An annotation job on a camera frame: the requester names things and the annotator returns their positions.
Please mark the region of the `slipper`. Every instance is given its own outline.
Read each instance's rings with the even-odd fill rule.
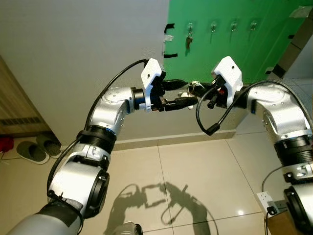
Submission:
[[[43,133],[37,136],[37,144],[52,158],[58,158],[61,155],[61,143],[52,133]]]
[[[47,155],[39,146],[30,141],[21,142],[17,148],[17,153],[21,158],[31,161],[36,164],[44,164],[49,160]]]

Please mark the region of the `red object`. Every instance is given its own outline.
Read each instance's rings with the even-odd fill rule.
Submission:
[[[0,152],[7,152],[13,148],[13,138],[0,138]]]

